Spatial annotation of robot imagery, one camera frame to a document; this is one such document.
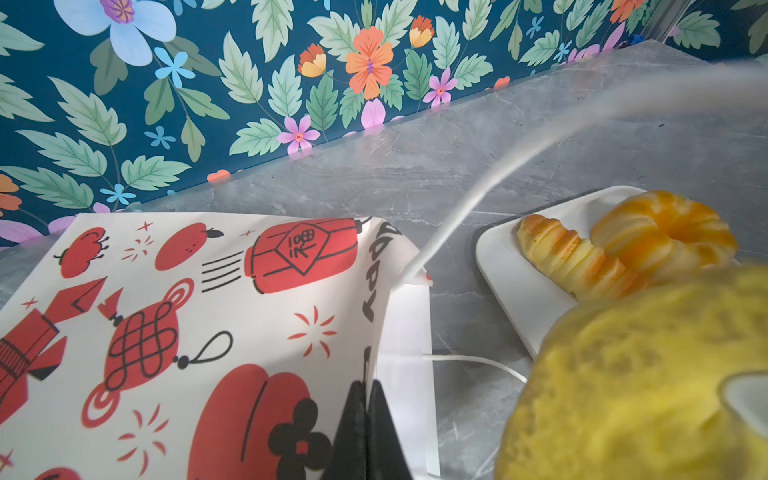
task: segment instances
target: blue flower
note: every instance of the blue flower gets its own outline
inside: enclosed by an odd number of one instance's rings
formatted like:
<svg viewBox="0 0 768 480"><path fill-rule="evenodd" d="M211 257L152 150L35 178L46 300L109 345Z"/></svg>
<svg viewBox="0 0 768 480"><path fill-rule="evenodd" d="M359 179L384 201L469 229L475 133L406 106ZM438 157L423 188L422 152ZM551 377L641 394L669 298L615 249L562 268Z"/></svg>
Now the blue flower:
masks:
<svg viewBox="0 0 768 480"><path fill-rule="evenodd" d="M176 139L174 137L164 137L163 135L165 134L165 129L162 128L160 125L158 125L155 128L155 131L157 132L156 134L153 134L150 131L144 132L144 134L147 135L149 138L154 138L154 140L150 145L152 145L153 147L156 147L159 144L163 144L163 147L165 147L166 150L170 150L170 145L168 144L168 142L176 141Z"/></svg>
<svg viewBox="0 0 768 480"><path fill-rule="evenodd" d="M187 53L185 51L180 51L176 54L176 57L174 57L173 61L170 59L170 55L168 55L168 52L165 51L165 48L155 47L154 54L157 55L157 57L166 65L167 67L158 68L154 71L154 76L157 78L166 78L168 75L173 73L173 79L174 79L174 85L176 88L181 88L181 78L179 78L179 75L181 75L184 78L194 78L194 72L189 71L186 68L182 68L181 66L184 65L187 62Z"/></svg>
<svg viewBox="0 0 768 480"><path fill-rule="evenodd" d="M126 199L136 198L136 194L131 194L131 193L126 194L124 193L124 190L125 190L125 187L123 187L120 184L115 184L114 192L112 190L107 190L106 188L102 188L99 191L102 192L104 195L111 195L111 197L107 199L108 204L111 204L112 202L116 202L117 200L119 200L121 204L128 205L128 200Z"/></svg>
<svg viewBox="0 0 768 480"><path fill-rule="evenodd" d="M536 34L536 32L541 30L541 26L540 25L541 25L541 23L543 21L544 21L544 16L543 15L541 17L538 17L538 18L534 17L533 20L531 21L531 24L533 26L530 27L528 29L528 31L525 32L525 34L528 35L530 38L533 38L533 36Z"/></svg>
<svg viewBox="0 0 768 480"><path fill-rule="evenodd" d="M570 50L568 50L568 47L571 46L571 43L573 43L572 40L568 42L568 45L566 45L565 43L560 44L560 48L558 48L558 53L554 56L555 61L563 61L563 57L565 55L568 55L568 52L570 52Z"/></svg>
<svg viewBox="0 0 768 480"><path fill-rule="evenodd" d="M197 2L195 0L184 0L184 3L186 3L192 8L197 8ZM174 13L176 14L176 16L184 13L184 6L181 4L181 0L174 0Z"/></svg>

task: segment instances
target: orange glazed bread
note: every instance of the orange glazed bread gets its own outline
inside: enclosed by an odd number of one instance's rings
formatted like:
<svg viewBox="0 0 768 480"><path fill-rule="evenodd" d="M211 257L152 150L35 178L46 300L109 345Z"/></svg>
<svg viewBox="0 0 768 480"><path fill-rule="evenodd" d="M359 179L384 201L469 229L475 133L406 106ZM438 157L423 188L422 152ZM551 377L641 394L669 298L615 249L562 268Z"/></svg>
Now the orange glazed bread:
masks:
<svg viewBox="0 0 768 480"><path fill-rule="evenodd" d="M581 239L575 230L566 230L560 220L530 215L520 223L518 240L525 258L580 302L619 299L650 286L648 278Z"/></svg>
<svg viewBox="0 0 768 480"><path fill-rule="evenodd" d="M618 204L594 226L592 241L655 283L703 268L728 266L739 248L717 212L661 191Z"/></svg>

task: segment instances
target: croissant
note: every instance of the croissant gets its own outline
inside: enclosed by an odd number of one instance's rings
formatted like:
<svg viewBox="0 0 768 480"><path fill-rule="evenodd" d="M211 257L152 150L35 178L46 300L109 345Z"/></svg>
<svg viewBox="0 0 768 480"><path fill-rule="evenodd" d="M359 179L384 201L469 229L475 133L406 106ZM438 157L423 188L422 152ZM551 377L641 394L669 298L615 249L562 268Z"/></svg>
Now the croissant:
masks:
<svg viewBox="0 0 768 480"><path fill-rule="evenodd" d="M580 302L619 299L650 286L646 276L566 230L560 220L529 215L520 223L518 240L525 258Z"/></svg>

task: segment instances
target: donut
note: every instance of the donut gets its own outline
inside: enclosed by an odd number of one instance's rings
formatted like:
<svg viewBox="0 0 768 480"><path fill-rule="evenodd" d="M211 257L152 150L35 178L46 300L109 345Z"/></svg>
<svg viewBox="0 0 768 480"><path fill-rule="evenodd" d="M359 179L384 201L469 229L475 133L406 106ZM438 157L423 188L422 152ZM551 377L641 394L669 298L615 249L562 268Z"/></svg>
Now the donut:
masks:
<svg viewBox="0 0 768 480"><path fill-rule="evenodd" d="M591 239L655 283L728 266L739 248L717 212L663 191L627 198L594 226Z"/></svg>

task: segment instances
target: floral wallpaper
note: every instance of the floral wallpaper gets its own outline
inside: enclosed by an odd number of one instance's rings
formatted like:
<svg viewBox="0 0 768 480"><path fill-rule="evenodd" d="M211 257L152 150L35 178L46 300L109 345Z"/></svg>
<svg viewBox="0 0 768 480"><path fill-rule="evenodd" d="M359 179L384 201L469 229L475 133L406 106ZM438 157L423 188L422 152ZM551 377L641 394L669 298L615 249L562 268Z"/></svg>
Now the floral wallpaper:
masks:
<svg viewBox="0 0 768 480"><path fill-rule="evenodd" d="M667 44L707 61L754 58L768 65L768 0L697 0Z"/></svg>
<svg viewBox="0 0 768 480"><path fill-rule="evenodd" d="M0 244L583 61L655 2L3 2Z"/></svg>

